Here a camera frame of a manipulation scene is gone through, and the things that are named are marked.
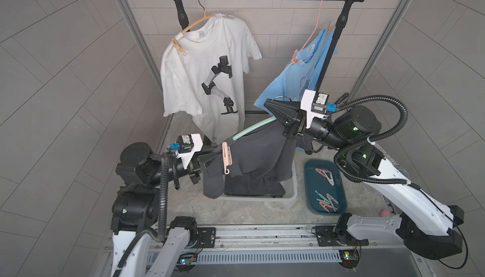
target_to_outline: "hanger hook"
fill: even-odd
[[[200,3],[200,0],[197,0],[199,2],[199,5],[204,9],[204,16],[206,14],[206,8]]]

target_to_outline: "blue tray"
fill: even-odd
[[[331,171],[335,185],[331,186],[327,178],[315,171],[316,168]],[[345,198],[342,177],[340,171],[333,162],[329,160],[308,160],[305,163],[305,189],[306,203],[312,213],[320,215],[340,215],[347,211],[347,198]],[[315,193],[315,190],[324,196],[329,193],[335,198],[338,201],[338,204],[335,204],[334,202],[337,211],[333,212],[333,210],[330,209],[330,213],[326,212],[316,200],[316,198],[321,198]]]

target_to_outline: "dark gray shirt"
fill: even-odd
[[[236,141],[227,139],[232,156],[229,174],[224,176],[222,156],[217,157],[203,172],[204,195],[284,195],[280,182],[292,177],[296,139],[284,137],[283,130],[283,125],[274,121]],[[214,152],[221,150],[218,146]]]

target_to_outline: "white t-shirt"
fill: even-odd
[[[223,16],[217,13],[199,30],[175,36],[187,55],[170,43],[160,68],[163,115],[187,112],[203,133],[218,144],[244,128],[242,73],[249,72],[248,57],[261,58],[246,23]]]

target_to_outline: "light blue t-shirt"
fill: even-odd
[[[296,60],[301,59],[301,61],[296,64],[290,61],[281,74],[261,93],[254,102],[255,106],[269,112],[264,107],[266,99],[287,96],[292,101],[299,102],[306,89],[315,89],[332,41],[333,31],[329,34],[327,32],[327,29],[321,30],[318,36],[305,49],[297,52]],[[288,100],[287,97],[279,98],[278,100]]]

